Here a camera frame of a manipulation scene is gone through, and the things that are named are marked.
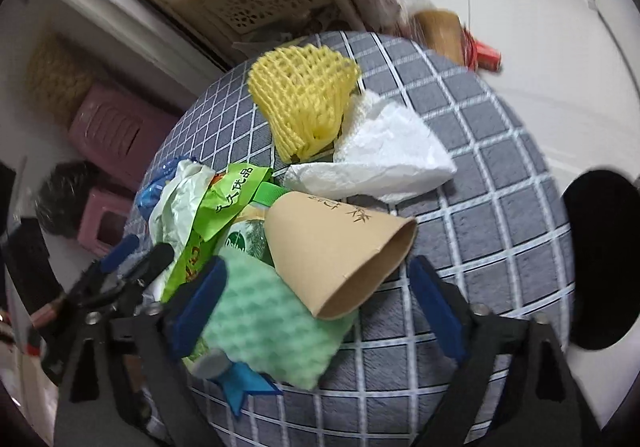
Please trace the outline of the green wavy sponge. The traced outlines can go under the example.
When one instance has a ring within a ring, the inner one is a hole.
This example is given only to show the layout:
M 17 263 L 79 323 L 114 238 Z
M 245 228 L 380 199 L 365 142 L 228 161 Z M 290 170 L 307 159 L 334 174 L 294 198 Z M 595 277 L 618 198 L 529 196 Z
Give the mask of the green wavy sponge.
M 272 266 L 228 245 L 218 255 L 227 285 L 190 360 L 223 352 L 280 383 L 314 389 L 358 313 L 314 318 Z

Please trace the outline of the brown paper cup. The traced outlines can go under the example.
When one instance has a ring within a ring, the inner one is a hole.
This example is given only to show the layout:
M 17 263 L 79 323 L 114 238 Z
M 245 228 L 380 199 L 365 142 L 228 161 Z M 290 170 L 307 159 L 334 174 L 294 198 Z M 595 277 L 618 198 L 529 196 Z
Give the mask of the brown paper cup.
M 274 268 L 309 313 L 335 320 L 355 311 L 404 262 L 418 223 L 299 192 L 268 209 Z

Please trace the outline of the white green lying bottle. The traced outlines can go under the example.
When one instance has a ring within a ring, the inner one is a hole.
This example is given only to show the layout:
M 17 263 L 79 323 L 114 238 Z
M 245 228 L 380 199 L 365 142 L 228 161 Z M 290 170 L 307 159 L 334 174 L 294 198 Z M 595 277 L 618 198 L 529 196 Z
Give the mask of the white green lying bottle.
M 217 379 L 227 372 L 232 361 L 219 347 L 209 346 L 204 337 L 199 337 L 191 354 L 182 359 L 190 375 L 202 380 Z

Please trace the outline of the blue star coaster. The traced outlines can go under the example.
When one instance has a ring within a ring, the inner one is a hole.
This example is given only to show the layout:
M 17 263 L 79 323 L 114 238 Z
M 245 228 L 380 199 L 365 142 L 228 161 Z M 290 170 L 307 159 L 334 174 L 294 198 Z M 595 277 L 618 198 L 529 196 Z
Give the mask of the blue star coaster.
M 254 371 L 247 363 L 230 363 L 220 375 L 213 378 L 224 394 L 232 415 L 239 419 L 249 396 L 281 396 L 282 391 L 270 379 Z

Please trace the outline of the blue plastic bag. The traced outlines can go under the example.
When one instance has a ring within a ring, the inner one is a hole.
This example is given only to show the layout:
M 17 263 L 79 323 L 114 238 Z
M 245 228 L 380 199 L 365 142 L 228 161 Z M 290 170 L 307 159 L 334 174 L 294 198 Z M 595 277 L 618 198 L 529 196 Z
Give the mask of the blue plastic bag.
M 178 156 L 165 160 L 152 174 L 152 178 L 142 187 L 136 198 L 134 198 L 134 204 L 138 209 L 140 216 L 144 222 L 148 222 L 151 214 L 160 201 L 165 186 L 174 179 L 178 165 L 186 161 L 189 163 L 198 163 L 193 156 Z

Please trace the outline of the green snack wrapper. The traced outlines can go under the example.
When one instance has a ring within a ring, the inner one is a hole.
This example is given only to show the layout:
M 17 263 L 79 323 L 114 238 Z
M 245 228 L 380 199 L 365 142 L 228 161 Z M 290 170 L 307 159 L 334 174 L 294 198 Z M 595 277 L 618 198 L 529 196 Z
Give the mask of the green snack wrapper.
M 168 301 L 179 285 L 198 276 L 221 235 L 271 175 L 270 167 L 248 162 L 232 163 L 221 174 L 190 160 L 179 163 L 148 223 L 152 242 L 174 249 L 174 259 L 154 282 L 156 300 Z

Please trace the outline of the pink plastic stool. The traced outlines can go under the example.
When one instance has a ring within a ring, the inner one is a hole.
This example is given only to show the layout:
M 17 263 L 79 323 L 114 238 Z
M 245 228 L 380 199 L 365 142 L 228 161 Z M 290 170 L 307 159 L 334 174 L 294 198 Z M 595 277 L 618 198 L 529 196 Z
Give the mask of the pink plastic stool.
M 133 192 L 178 118 L 138 96 L 93 83 L 68 130 L 86 159 Z

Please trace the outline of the black trash bin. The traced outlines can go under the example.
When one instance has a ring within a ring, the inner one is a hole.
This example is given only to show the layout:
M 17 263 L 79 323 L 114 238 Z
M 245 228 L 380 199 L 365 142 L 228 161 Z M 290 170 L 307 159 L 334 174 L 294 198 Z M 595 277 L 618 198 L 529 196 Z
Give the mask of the black trash bin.
M 578 176 L 562 200 L 575 282 L 570 342 L 600 351 L 639 318 L 639 190 L 616 171 L 596 169 Z

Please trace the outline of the white crumpled paper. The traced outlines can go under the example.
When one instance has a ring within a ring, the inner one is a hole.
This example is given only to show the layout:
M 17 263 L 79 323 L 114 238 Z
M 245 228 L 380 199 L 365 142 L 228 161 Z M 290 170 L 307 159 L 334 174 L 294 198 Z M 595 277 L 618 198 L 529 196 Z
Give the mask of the white crumpled paper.
M 370 90 L 352 96 L 330 162 L 293 164 L 282 185 L 329 199 L 400 204 L 452 180 L 454 159 L 422 118 Z

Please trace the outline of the yellow foam fruit net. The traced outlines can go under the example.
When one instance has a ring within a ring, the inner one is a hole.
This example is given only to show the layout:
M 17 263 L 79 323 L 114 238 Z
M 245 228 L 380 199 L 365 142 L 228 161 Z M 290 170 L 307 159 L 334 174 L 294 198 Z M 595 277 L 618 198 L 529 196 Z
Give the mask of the yellow foam fruit net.
M 286 164 L 306 162 L 336 140 L 361 69 L 325 45 L 281 46 L 257 58 L 248 90 Z

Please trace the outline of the red can on floor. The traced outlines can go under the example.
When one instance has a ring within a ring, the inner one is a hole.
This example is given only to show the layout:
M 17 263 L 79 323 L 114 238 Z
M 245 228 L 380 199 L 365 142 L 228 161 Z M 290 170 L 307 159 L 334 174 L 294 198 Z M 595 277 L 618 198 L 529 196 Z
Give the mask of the red can on floor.
M 491 46 L 475 41 L 477 67 L 490 72 L 499 72 L 502 67 L 502 55 Z

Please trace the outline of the red basket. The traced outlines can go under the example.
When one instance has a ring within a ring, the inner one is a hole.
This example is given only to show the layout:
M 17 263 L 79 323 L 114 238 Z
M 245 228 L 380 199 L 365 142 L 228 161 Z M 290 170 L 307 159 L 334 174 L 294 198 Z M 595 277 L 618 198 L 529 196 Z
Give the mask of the red basket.
M 478 64 L 477 42 L 472 34 L 465 27 L 461 31 L 461 48 L 464 66 L 472 71 L 476 71 Z

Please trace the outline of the brown bread loaf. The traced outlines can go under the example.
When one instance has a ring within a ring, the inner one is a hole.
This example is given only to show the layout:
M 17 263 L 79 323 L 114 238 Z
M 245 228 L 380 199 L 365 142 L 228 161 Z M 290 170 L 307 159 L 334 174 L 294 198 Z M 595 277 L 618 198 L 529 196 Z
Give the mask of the brown bread loaf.
M 423 44 L 453 63 L 464 66 L 463 30 L 458 15 L 447 10 L 425 10 L 416 13 Z

